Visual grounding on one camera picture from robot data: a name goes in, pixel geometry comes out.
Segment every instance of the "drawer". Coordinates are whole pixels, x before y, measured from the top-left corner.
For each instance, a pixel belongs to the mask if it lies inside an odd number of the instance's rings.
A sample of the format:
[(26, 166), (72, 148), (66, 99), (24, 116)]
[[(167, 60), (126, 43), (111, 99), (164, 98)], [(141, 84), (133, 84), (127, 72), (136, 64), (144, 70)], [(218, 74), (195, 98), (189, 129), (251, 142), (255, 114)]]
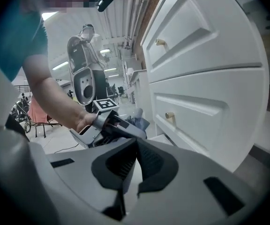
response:
[(268, 83), (263, 68), (236, 68), (151, 83), (150, 91), (154, 120), (178, 147), (233, 172), (254, 144)]
[(235, 0), (161, 0), (155, 13), (142, 41), (150, 83), (267, 65), (259, 32)]

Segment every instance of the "pipe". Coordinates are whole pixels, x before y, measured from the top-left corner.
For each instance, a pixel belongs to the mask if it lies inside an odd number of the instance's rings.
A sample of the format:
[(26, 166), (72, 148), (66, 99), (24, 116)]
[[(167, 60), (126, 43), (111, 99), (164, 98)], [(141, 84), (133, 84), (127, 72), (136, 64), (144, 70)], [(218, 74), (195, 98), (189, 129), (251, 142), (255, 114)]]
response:
[(133, 0), (128, 0), (127, 1), (127, 17), (126, 17), (126, 24), (125, 24), (126, 29), (125, 29), (125, 43), (124, 43), (124, 46), (127, 46), (127, 41), (128, 41), (132, 5), (133, 5)]
[(133, 37), (133, 36), (132, 36), (132, 33), (133, 33), (133, 30), (134, 30), (134, 25), (135, 25), (136, 17), (139, 16), (139, 14), (138, 14), (138, 16), (136, 16), (137, 10), (138, 10), (138, 6), (139, 6), (139, 0), (135, 0), (135, 6), (134, 6), (133, 17), (132, 17), (132, 22), (131, 22), (130, 37), (129, 37), (129, 39), (128, 39), (129, 45), (130, 45), (130, 46), (131, 46), (131, 44), (130, 44), (130, 39)]
[(137, 28), (137, 25), (138, 25), (138, 22), (139, 22), (139, 19), (140, 19), (140, 13), (141, 13), (141, 10), (143, 8), (143, 4), (144, 4), (144, 0), (141, 0), (141, 4), (140, 4), (140, 7), (139, 7), (139, 11), (138, 11), (138, 16), (137, 16), (137, 20), (136, 20), (136, 23), (135, 23), (135, 27), (134, 27), (133, 31), (131, 31), (131, 43), (130, 43), (130, 46), (131, 47), (132, 47), (132, 44), (133, 44), (134, 34), (135, 34), (135, 31), (136, 31), (136, 28)]

